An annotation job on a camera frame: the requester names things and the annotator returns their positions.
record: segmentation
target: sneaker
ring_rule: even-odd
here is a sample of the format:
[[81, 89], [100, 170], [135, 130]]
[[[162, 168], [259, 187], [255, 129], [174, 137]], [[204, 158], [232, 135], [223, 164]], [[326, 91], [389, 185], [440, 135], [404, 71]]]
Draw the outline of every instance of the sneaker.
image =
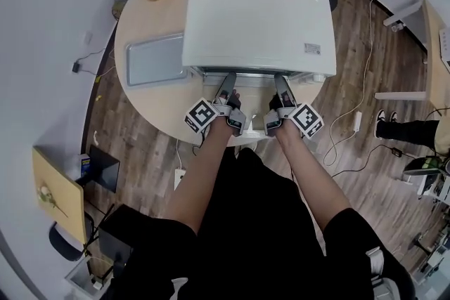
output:
[[391, 123], [396, 123], [396, 122], [397, 122], [397, 112], [392, 112], [389, 121], [390, 121]]
[[375, 121], [375, 126], [373, 127], [373, 136], [375, 136], [377, 139], [380, 139], [379, 136], [377, 136], [377, 127], [379, 122], [383, 122], [386, 120], [386, 113], [383, 109], [381, 109], [377, 114], [377, 119]]

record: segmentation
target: white desk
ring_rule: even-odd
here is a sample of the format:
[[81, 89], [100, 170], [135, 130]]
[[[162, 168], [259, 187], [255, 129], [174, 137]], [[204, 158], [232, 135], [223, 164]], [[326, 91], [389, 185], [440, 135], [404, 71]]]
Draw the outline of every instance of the white desk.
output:
[[[375, 93], [375, 98], [380, 100], [425, 100], [430, 101], [435, 109], [450, 107], [450, 72], [441, 60], [441, 50], [439, 42], [439, 31], [446, 27], [437, 11], [428, 0], [418, 2], [407, 8], [408, 15], [414, 11], [422, 9], [425, 20], [425, 30], [427, 37], [427, 87], [425, 91], [412, 92], [385, 92]], [[385, 25], [398, 20], [399, 15], [393, 15], [385, 20]]]

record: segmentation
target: black chair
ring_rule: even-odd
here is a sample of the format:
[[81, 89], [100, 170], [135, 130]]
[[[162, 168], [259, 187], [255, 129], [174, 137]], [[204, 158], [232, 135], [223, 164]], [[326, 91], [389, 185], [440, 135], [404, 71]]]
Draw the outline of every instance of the black chair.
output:
[[[94, 220], [84, 212], [84, 222], [86, 226], [86, 237], [89, 239], [94, 232]], [[56, 229], [56, 222], [50, 228], [49, 240], [51, 246], [68, 261], [76, 261], [82, 257], [82, 251], [74, 248]]]

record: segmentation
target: black monitor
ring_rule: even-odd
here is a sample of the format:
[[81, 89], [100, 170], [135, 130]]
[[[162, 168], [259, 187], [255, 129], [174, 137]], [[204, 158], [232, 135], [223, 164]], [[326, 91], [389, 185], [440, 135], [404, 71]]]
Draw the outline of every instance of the black monitor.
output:
[[89, 170], [77, 183], [85, 186], [89, 181], [95, 181], [105, 189], [115, 193], [120, 161], [94, 145], [91, 145], [89, 157], [91, 158]]

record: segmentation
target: power adapter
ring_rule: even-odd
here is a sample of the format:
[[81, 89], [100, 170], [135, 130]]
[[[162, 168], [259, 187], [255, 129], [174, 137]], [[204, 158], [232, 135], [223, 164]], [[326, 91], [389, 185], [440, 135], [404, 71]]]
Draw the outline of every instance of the power adapter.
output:
[[77, 74], [79, 72], [79, 68], [81, 67], [81, 65], [76, 61], [75, 63], [73, 63], [72, 66], [72, 72], [74, 72], [75, 74]]
[[357, 133], [359, 131], [359, 128], [361, 127], [361, 119], [363, 117], [362, 112], [356, 112], [354, 115], [354, 121], [353, 121], [353, 131]]
[[186, 170], [183, 169], [175, 169], [175, 186], [174, 189], [180, 184], [181, 179], [183, 178], [184, 174], [186, 173]]
[[401, 157], [404, 154], [400, 149], [397, 148], [391, 148], [391, 153], [396, 157]]

